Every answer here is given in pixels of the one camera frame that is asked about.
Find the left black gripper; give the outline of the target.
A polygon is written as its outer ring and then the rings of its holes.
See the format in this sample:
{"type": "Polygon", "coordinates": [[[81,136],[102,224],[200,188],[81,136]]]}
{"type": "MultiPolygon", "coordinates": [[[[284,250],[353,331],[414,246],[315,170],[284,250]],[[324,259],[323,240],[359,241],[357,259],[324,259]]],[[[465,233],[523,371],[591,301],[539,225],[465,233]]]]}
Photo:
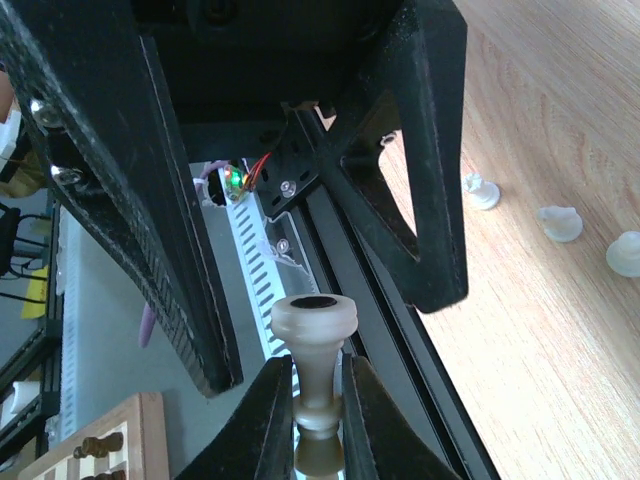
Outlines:
{"type": "Polygon", "coordinates": [[[397,1],[133,1],[180,118],[337,99],[397,1]]]}

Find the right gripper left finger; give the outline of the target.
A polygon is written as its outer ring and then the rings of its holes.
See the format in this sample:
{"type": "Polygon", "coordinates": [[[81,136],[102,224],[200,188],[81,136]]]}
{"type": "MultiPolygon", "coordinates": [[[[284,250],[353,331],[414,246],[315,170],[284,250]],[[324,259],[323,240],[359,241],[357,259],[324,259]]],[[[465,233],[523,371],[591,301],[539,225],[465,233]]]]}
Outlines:
{"type": "Polygon", "coordinates": [[[221,431],[178,477],[290,479],[293,450],[292,358],[285,355],[266,362],[221,431]]]}

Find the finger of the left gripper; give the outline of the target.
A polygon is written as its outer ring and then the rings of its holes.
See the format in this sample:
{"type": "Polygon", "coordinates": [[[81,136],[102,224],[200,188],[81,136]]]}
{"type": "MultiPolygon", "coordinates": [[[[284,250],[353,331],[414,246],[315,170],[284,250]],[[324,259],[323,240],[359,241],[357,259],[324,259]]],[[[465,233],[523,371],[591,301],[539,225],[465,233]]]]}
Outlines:
{"type": "Polygon", "coordinates": [[[157,48],[126,1],[5,1],[1,59],[58,201],[154,311],[196,388],[243,380],[157,48]]]}
{"type": "Polygon", "coordinates": [[[467,25],[451,1],[404,1],[342,95],[319,146],[319,176],[391,274],[432,313],[468,292],[460,157],[467,25]],[[379,167],[400,131],[414,224],[379,167]]]}

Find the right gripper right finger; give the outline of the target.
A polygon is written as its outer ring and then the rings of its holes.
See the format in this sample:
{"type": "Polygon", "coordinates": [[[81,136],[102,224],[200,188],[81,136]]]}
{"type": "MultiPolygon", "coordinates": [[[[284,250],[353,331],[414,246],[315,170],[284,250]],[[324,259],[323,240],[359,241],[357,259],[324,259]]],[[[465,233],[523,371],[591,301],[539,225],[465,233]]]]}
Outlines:
{"type": "Polygon", "coordinates": [[[414,432],[365,358],[344,357],[342,400],[348,479],[459,477],[414,432]]]}

